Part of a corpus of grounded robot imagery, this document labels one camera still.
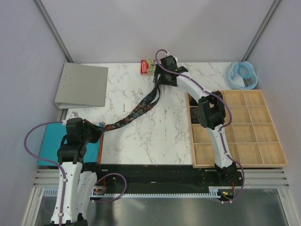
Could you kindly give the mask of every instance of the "gray floor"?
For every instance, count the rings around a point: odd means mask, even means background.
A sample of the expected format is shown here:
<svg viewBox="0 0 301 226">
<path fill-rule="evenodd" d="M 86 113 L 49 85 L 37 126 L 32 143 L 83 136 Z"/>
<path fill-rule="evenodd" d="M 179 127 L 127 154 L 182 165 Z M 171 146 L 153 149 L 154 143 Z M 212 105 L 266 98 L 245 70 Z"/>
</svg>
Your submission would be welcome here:
<svg viewBox="0 0 301 226">
<path fill-rule="evenodd" d="M 50 222 L 54 197 L 43 197 L 36 226 Z M 244 190 L 232 204 L 193 198 L 123 198 L 90 203 L 89 226 L 287 226 L 277 190 Z"/>
</svg>

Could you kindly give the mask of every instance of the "gray binder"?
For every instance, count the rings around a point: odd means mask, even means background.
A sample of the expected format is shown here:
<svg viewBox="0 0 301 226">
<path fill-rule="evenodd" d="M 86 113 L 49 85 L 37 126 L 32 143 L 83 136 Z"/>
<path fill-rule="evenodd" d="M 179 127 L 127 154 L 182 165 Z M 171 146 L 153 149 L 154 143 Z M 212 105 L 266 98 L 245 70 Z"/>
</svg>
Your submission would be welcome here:
<svg viewBox="0 0 301 226">
<path fill-rule="evenodd" d="M 55 97 L 59 109 L 102 107 L 105 104 L 108 68 L 65 63 Z"/>
</svg>

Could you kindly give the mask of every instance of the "white wall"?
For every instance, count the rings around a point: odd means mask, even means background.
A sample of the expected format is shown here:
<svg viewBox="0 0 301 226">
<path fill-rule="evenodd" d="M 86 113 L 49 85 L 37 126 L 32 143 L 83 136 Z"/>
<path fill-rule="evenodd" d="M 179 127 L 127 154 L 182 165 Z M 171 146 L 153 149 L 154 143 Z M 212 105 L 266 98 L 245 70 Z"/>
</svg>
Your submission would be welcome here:
<svg viewBox="0 0 301 226">
<path fill-rule="evenodd" d="M 249 61 L 255 66 L 282 147 L 285 172 L 301 212 L 301 1 L 285 0 Z"/>
<path fill-rule="evenodd" d="M 33 126 L 57 120 L 53 100 L 65 59 L 32 0 L 2 1 L 0 31 L 0 224 L 19 226 L 37 163 L 23 139 Z M 29 141 L 34 153 L 44 131 Z"/>
<path fill-rule="evenodd" d="M 42 0 L 76 63 L 239 61 L 273 0 Z"/>
</svg>

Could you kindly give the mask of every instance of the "table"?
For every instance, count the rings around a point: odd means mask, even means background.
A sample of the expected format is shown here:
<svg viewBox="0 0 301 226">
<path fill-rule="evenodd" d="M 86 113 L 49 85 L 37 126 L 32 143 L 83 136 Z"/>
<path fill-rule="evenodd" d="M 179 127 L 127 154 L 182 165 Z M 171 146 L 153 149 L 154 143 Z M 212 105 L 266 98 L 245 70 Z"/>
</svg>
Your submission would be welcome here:
<svg viewBox="0 0 301 226">
<path fill-rule="evenodd" d="M 179 63 L 211 90 L 230 89 L 224 75 L 230 63 Z M 140 63 L 86 64 L 109 68 L 105 107 L 69 109 L 91 122 L 106 124 L 126 117 L 153 89 L 153 76 L 140 75 Z M 237 78 L 244 85 L 242 78 Z M 192 164 L 186 92 L 161 86 L 161 98 L 145 115 L 123 128 L 106 132 L 102 163 Z"/>
</svg>

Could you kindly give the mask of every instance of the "cable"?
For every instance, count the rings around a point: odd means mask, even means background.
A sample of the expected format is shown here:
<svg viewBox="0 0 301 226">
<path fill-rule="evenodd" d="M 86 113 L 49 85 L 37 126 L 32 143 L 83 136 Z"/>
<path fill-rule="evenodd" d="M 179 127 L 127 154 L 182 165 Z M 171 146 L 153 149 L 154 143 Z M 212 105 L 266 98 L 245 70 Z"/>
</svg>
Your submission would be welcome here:
<svg viewBox="0 0 301 226">
<path fill-rule="evenodd" d="M 204 93 L 206 93 L 206 94 L 208 94 L 208 95 L 211 95 L 211 96 L 217 98 L 219 101 L 221 101 L 222 104 L 225 106 L 225 108 L 227 109 L 227 111 L 228 111 L 228 113 L 229 113 L 230 120 L 229 120 L 229 122 L 228 122 L 227 124 L 222 125 L 222 126 L 220 127 L 219 132 L 221 132 L 222 128 L 225 128 L 226 126 L 229 126 L 229 125 L 232 123 L 232 113 L 231 113 L 231 110 L 230 110 L 229 106 L 226 104 L 226 102 L 224 102 L 224 100 L 223 100 L 222 98 L 220 98 L 218 95 L 216 95 L 216 94 L 214 94 L 214 93 L 210 93 L 210 92 L 204 90 L 204 88 L 203 88 L 197 81 L 195 81 L 193 78 L 191 78 L 191 77 L 189 77 L 189 76 L 187 76 L 187 75 L 184 75 L 184 74 L 181 74 L 181 73 L 177 73 L 177 72 L 173 72 L 173 71 L 170 71 L 170 70 L 164 68 L 164 67 L 161 65 L 161 63 L 158 61 L 158 53 L 161 52 L 161 51 L 163 51 L 163 52 L 165 52 L 166 54 L 168 54 L 168 52 L 167 52 L 165 49 L 159 49 L 159 50 L 156 52 L 156 54 L 155 54 L 155 59 L 156 59 L 157 65 L 158 65 L 162 70 L 164 70 L 164 71 L 166 71 L 166 72 L 168 72 L 168 73 L 175 74 L 175 75 L 177 75 L 177 76 L 182 76 L 182 77 L 184 77 L 184 78 L 186 78 L 186 79 L 191 80 L 191 81 L 192 81 L 194 84 L 196 84 L 196 85 L 197 85 Z M 222 133 L 220 133 L 220 136 L 221 136 L 222 146 L 223 146 L 223 148 L 224 148 L 224 153 L 225 153 L 225 155 L 226 155 L 231 161 L 233 161 L 234 163 L 236 163 L 236 164 L 241 168 L 241 172 L 242 172 L 242 180 L 243 180 L 243 182 L 242 182 L 242 186 L 241 186 L 241 188 L 240 188 L 240 190 L 239 190 L 237 196 L 236 196 L 235 198 L 233 198 L 233 200 L 236 200 L 236 199 L 240 196 L 240 193 L 241 193 L 241 191 L 243 190 L 244 185 L 245 185 L 245 172 L 244 172 L 244 168 L 242 167 L 242 165 L 241 165 L 238 161 L 234 160 L 234 159 L 229 155 L 229 153 L 227 152 L 227 148 L 226 148 L 224 139 L 223 139 L 223 137 L 222 137 Z"/>
<path fill-rule="evenodd" d="M 92 202 L 112 202 L 112 201 L 116 201 L 117 199 L 120 199 L 124 195 L 124 193 L 126 192 L 126 189 L 127 189 L 127 180 L 120 173 L 109 173 L 109 174 L 103 176 L 102 178 L 100 178 L 99 180 L 97 180 L 97 182 L 95 183 L 95 185 L 97 185 L 103 179 L 105 179 L 106 177 L 111 176 L 111 175 L 120 176 L 123 179 L 123 181 L 124 181 L 124 189 L 123 189 L 123 191 L 116 198 L 113 198 L 113 199 L 110 199 L 110 200 L 92 200 Z"/>
<path fill-rule="evenodd" d="M 28 139 L 28 136 L 37 128 L 41 127 L 41 126 L 44 126 L 44 125 L 49 125 L 49 124 L 55 124 L 55 123 L 62 123 L 61 121 L 51 121 L 51 122 L 45 122 L 45 123 L 42 123 L 40 125 L 37 125 L 35 127 L 33 127 L 25 136 L 24 138 L 24 148 L 25 150 L 27 151 L 28 154 L 30 154 L 32 157 L 36 158 L 36 159 L 39 159 L 39 160 L 42 160 L 42 161 L 47 161 L 49 163 L 52 163 L 54 165 L 56 165 L 60 171 L 62 172 L 62 175 L 63 175 L 63 179 L 66 179 L 66 173 L 65 173 L 65 170 L 63 169 L 63 167 L 58 164 L 57 162 L 55 161 L 52 161 L 52 160 L 49 160 L 49 159 L 44 159 L 42 157 L 39 157 L 37 155 L 35 155 L 34 153 L 32 153 L 28 147 L 27 147 L 27 139 Z M 65 199 L 65 191 L 66 191 L 66 181 L 63 181 L 63 190 L 62 190 L 62 197 L 61 197 L 61 205 L 60 205 L 60 213 L 63 212 L 63 203 L 64 203 L 64 199 Z M 60 216 L 59 217 L 59 226 L 62 226 L 62 220 L 63 220 L 63 217 Z"/>
</svg>

